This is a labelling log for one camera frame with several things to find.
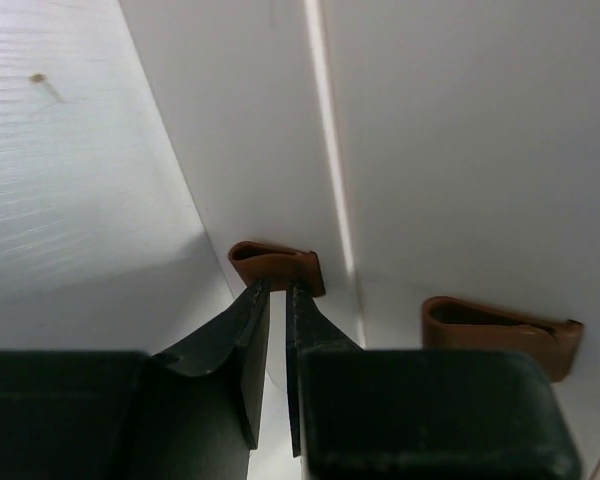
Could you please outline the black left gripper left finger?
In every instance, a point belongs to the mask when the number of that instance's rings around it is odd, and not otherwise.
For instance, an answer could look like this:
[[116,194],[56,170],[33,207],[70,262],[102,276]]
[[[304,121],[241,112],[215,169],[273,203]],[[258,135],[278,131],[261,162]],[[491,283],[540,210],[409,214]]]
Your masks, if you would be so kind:
[[243,479],[271,284],[154,355],[0,351],[0,479]]

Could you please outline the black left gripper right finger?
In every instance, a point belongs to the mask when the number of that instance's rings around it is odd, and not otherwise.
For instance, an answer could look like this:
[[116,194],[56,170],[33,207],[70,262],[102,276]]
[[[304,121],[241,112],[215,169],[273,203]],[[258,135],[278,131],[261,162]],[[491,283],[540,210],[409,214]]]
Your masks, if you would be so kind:
[[307,479],[578,479],[581,458],[529,356],[366,350],[309,289],[286,291],[292,452]]

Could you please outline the brown drawer tab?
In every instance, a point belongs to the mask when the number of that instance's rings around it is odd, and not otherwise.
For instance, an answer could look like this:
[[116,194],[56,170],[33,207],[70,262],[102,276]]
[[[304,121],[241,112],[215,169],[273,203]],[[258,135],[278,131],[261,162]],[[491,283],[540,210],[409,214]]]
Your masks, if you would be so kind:
[[449,296],[421,305],[425,349],[512,350],[531,356],[554,383],[571,372],[585,326],[554,321]]
[[314,298],[326,294],[319,257],[314,251],[241,241],[229,250],[228,260],[247,286],[268,279],[272,291],[283,291],[292,282],[302,282]]

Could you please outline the brown bottom drawer tab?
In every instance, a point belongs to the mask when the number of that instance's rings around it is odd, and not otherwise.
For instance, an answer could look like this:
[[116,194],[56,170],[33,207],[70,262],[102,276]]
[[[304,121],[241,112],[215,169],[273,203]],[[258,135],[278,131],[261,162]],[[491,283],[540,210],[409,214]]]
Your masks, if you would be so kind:
[[228,260],[247,286],[268,279],[272,291],[283,291],[292,282],[302,282],[314,298],[326,294],[319,257],[314,251],[241,241],[229,250]]

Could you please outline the white bottom drawer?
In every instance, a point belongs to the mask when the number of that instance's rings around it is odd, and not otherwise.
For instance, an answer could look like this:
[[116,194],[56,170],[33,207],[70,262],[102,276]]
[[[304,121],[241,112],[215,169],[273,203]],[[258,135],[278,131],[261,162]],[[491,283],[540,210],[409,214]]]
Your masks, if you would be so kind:
[[125,1],[164,127],[233,293],[251,240],[317,253],[320,310],[364,338],[325,125],[313,1]]

